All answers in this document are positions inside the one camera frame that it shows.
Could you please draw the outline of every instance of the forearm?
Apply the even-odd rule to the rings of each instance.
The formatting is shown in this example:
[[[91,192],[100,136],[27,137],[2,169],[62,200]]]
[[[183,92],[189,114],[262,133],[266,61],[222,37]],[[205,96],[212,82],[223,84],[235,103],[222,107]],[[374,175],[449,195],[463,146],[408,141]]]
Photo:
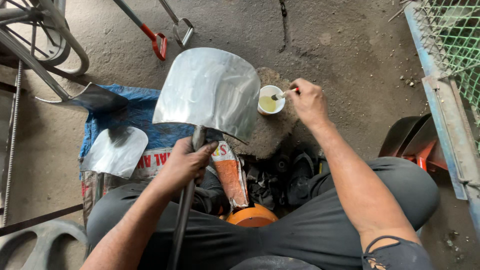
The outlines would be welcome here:
[[[353,151],[328,122],[313,127],[312,133],[324,150],[340,203],[360,235],[368,243],[385,233],[408,240],[416,235],[394,196],[372,169]]]
[[[163,210],[170,201],[163,181],[154,179],[120,222],[98,243],[82,269],[136,269]]]

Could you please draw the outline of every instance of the green mesh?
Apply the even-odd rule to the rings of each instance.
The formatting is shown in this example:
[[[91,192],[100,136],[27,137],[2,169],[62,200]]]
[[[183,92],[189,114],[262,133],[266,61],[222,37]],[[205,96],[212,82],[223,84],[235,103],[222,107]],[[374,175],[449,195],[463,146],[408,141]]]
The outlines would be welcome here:
[[[423,0],[417,20],[425,49],[442,71],[455,78],[480,126],[480,0]],[[480,153],[479,140],[476,141]]]

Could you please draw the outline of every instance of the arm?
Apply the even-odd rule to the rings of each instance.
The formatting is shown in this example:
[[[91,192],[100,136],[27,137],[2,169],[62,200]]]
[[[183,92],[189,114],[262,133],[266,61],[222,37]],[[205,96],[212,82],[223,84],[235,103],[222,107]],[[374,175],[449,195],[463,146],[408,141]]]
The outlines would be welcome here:
[[[142,253],[172,195],[191,179],[203,179],[218,142],[193,152],[192,138],[178,140],[164,168],[120,222],[98,243],[81,269],[136,269]]]
[[[328,119],[326,96],[319,86],[297,79],[289,91],[297,114],[324,150],[340,203],[360,234],[363,251],[375,238],[393,235],[420,244],[410,222],[382,180],[353,151]],[[396,243],[383,239],[371,249]]]

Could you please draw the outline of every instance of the white plastic cup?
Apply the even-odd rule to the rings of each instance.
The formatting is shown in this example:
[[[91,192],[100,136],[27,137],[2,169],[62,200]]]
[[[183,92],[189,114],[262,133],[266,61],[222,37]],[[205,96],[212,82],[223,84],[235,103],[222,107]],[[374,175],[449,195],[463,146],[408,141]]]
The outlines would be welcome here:
[[[259,98],[263,97],[263,96],[268,96],[268,97],[271,97],[273,95],[276,95],[276,94],[281,94],[283,93],[283,91],[276,87],[276,86],[264,86],[262,87],[262,89],[260,89],[260,96]],[[285,99],[282,98],[280,100],[276,100],[275,101],[275,111],[265,111],[261,106],[260,104],[258,104],[257,106],[257,111],[263,115],[270,115],[270,114],[275,114],[279,111],[281,111],[283,109],[283,106],[285,105]]]

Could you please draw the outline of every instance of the silver shovel blade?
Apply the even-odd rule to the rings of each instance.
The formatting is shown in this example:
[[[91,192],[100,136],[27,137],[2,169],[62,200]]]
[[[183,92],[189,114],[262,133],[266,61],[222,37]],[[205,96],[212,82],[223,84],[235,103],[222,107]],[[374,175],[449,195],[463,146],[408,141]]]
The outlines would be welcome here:
[[[257,72],[241,57],[214,48],[189,49],[173,61],[152,122],[205,126],[248,142],[259,92]]]
[[[96,138],[80,171],[106,172],[130,178],[147,143],[145,132],[136,127],[106,129]]]
[[[128,104],[128,99],[106,90],[96,84],[89,83],[78,95],[69,98],[67,101],[49,101],[36,97],[43,102],[64,106],[73,110],[91,112],[112,112],[123,109]]]

